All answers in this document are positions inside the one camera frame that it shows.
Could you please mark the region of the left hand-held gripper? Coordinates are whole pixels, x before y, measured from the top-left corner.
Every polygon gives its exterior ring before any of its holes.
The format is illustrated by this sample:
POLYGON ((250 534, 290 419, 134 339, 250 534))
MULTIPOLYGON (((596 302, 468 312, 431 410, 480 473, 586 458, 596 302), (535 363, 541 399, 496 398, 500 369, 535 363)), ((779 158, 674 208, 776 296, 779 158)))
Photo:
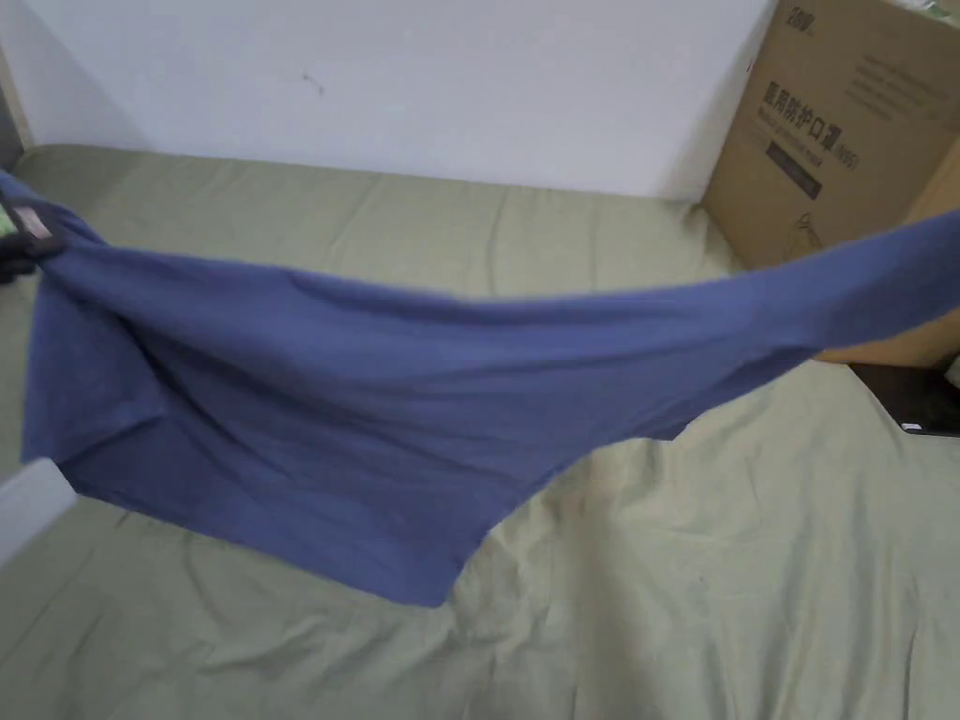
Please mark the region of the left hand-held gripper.
POLYGON ((1 479, 1 566, 6 567, 77 502, 64 474, 43 457, 1 479))

